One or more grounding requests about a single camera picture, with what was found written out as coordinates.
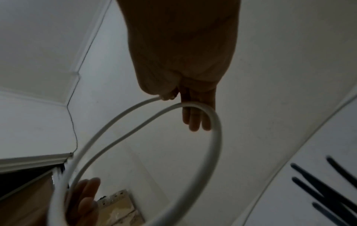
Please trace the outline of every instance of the looped white tube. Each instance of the looped white tube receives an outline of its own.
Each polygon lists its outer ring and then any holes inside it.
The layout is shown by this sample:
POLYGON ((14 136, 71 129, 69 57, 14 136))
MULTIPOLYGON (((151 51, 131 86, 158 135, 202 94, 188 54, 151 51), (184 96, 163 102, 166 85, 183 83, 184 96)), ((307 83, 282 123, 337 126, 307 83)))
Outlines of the looped white tube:
POLYGON ((96 140, 107 130, 109 129, 116 121, 124 117, 126 114, 132 112, 133 110, 144 106, 148 103, 158 101, 160 100, 159 97, 155 97, 146 101, 143 101, 141 103, 138 103, 134 105, 133 107, 125 110, 115 118, 113 118, 110 122, 108 122, 102 129, 100 129, 89 141, 88 143, 80 150, 78 153, 76 153, 75 157, 73 158, 70 166, 64 171, 64 174, 60 180, 60 183, 58 187, 55 189, 51 203, 50 203, 50 208, 48 212, 48 225, 49 226, 68 226, 66 219, 65 219, 65 212, 69 203, 69 200, 71 199, 71 195, 73 192, 74 187, 82 177, 83 173, 86 171, 86 169, 97 159, 99 158, 102 154, 104 154, 106 151, 108 151, 110 148, 112 148, 114 145, 118 144, 122 140, 126 139, 133 133, 137 132, 140 130, 142 127, 153 121, 154 119, 158 118, 159 116, 177 109, 177 108, 183 108, 183 107, 196 107, 204 111, 210 121, 211 121, 211 127, 212 127, 212 138, 210 141, 210 146, 209 150, 204 157, 204 161, 202 165, 200 166, 198 172, 194 175, 191 183, 189 186, 184 189, 183 193, 173 202, 171 202, 158 216, 156 216, 154 219, 150 220, 145 224, 145 226, 169 226, 169 225, 175 225, 189 210, 189 208, 193 205, 193 203, 196 201, 196 199, 199 197, 203 189, 205 188, 206 184, 208 183, 209 179, 211 178, 214 169, 217 165, 219 155, 221 153, 221 147, 222 147, 222 128, 221 128, 221 123, 219 121, 219 118, 216 114, 216 112, 209 106, 198 103, 198 102, 186 102, 186 103, 179 103, 172 105, 170 107, 167 107, 158 113, 156 113, 154 116, 140 124, 138 127, 135 129, 131 130, 121 138, 117 139, 107 147, 105 147, 103 150, 98 152, 93 158, 91 158, 85 166, 80 170, 78 175, 75 177, 73 183, 71 184, 69 191, 68 191, 68 196, 67 200, 65 201, 65 194, 67 191, 67 185, 69 184, 70 178, 77 167, 79 161, 81 158, 85 155, 85 153, 90 149, 90 147, 96 142, 96 140))

